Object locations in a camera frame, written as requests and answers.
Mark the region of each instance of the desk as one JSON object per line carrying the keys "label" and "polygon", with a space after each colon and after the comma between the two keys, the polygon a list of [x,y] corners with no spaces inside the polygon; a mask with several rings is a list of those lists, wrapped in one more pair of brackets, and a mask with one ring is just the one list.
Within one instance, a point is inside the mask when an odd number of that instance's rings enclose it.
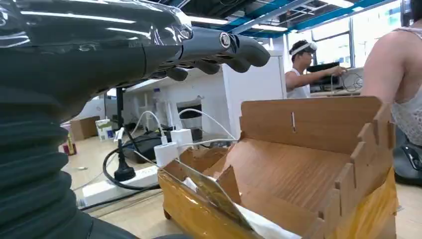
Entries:
{"label": "desk", "polygon": [[[76,142],[78,154],[69,157],[69,163],[63,170],[72,175],[72,188],[88,182],[102,169],[104,157],[116,148],[112,141],[100,142],[92,137]],[[134,165],[136,169],[146,165]],[[77,167],[87,167],[85,171],[78,171]],[[117,169],[117,160],[109,166],[109,172]],[[398,239],[420,239],[422,237],[422,188],[397,185],[399,202],[403,207],[396,217]],[[126,199],[100,210],[91,212],[94,217],[128,230],[142,239],[151,239],[168,234],[182,233],[181,229],[172,221],[164,218],[163,195],[160,190],[146,192],[136,197]]]}
{"label": "desk", "polygon": [[348,91],[348,90],[340,90],[340,91],[327,91],[327,92],[315,92],[311,93],[312,98],[317,97],[338,97],[338,96],[358,96],[360,95],[360,90],[357,89],[356,91]]}

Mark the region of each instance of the window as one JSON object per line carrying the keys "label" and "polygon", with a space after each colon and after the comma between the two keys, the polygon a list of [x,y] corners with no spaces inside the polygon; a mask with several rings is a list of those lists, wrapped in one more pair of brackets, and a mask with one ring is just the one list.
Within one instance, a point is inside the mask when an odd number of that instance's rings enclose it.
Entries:
{"label": "window", "polygon": [[349,30],[349,18],[344,18],[329,24],[316,27],[312,30],[314,41],[319,41]]}
{"label": "window", "polygon": [[289,50],[293,47],[293,44],[300,40],[312,41],[311,31],[304,31],[301,33],[290,33],[289,34]]}
{"label": "window", "polygon": [[363,67],[378,39],[401,26],[400,1],[353,16],[355,66]]}
{"label": "window", "polygon": [[316,42],[318,50],[312,64],[340,62],[341,66],[351,67],[349,18],[301,33],[289,34],[289,49],[299,40]]}
{"label": "window", "polygon": [[349,34],[319,41],[317,45],[316,59],[318,64],[340,62],[342,67],[351,67]]}

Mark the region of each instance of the white lace top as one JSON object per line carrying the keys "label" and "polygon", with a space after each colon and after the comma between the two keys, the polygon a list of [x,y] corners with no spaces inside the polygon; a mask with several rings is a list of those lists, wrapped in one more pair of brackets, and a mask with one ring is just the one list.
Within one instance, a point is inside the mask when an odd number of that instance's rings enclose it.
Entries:
{"label": "white lace top", "polygon": [[[395,31],[414,33],[422,40],[422,29],[402,27]],[[393,119],[395,124],[406,134],[410,142],[422,145],[422,86],[416,95],[405,103],[393,103]]]}

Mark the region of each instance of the small box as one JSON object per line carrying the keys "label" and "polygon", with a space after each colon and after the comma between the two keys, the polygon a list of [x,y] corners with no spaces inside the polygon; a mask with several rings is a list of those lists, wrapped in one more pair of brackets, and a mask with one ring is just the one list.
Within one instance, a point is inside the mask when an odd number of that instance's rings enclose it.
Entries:
{"label": "small box", "polygon": [[114,138],[113,123],[110,119],[97,120],[95,121],[95,125],[97,126],[100,141]]}
{"label": "small box", "polygon": [[99,116],[70,121],[70,128],[75,141],[84,140],[92,136],[97,136],[97,126],[95,121],[100,120]]}

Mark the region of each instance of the white cable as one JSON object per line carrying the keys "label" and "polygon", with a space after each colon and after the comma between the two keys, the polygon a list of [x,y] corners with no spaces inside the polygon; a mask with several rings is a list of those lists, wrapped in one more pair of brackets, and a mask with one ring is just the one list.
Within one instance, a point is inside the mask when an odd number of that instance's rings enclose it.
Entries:
{"label": "white cable", "polygon": [[206,113],[204,113],[204,112],[202,112],[202,111],[199,111],[199,110],[195,110],[195,109],[185,109],[185,110],[182,110],[182,111],[180,111],[179,112],[179,116],[182,114],[182,113],[184,113],[184,112],[187,112],[187,111],[193,111],[193,112],[197,112],[197,113],[200,113],[200,114],[203,114],[204,116],[207,116],[208,118],[210,118],[212,121],[214,121],[214,122],[216,122],[218,125],[220,125],[220,127],[222,128],[222,129],[224,129],[224,131],[228,134],[228,135],[230,135],[230,137],[232,137],[233,139],[236,139],[227,129],[225,129],[224,128],[224,126],[222,126],[218,121],[216,121],[213,117],[211,117],[211,116],[209,116],[208,114],[206,114]]}
{"label": "white cable", "polygon": [[187,143],[187,144],[179,145],[179,147],[196,146],[196,145],[200,145],[200,144],[204,144],[204,143],[213,143],[213,142],[237,142],[237,139],[218,138],[218,139],[212,139],[212,140],[207,140],[207,141],[202,141],[202,142],[196,142],[196,143]]}
{"label": "white cable", "polygon": [[132,133],[131,134],[134,134],[135,133],[135,131],[136,131],[136,129],[138,128],[138,126],[139,126],[139,123],[141,123],[141,119],[142,119],[142,117],[144,116],[144,114],[146,114],[146,113],[149,113],[149,114],[151,114],[154,118],[155,118],[155,120],[157,121],[157,124],[158,124],[158,128],[160,129],[160,131],[161,131],[161,136],[162,137],[165,137],[165,134],[164,134],[164,131],[163,131],[163,128],[161,127],[161,123],[160,123],[160,121],[158,120],[158,117],[153,113],[153,112],[151,112],[151,111],[144,111],[144,113],[142,113],[141,114],[141,117],[139,117],[139,120],[138,120],[138,122],[136,123],[136,126],[135,126],[135,128],[133,129],[133,131],[132,131]]}

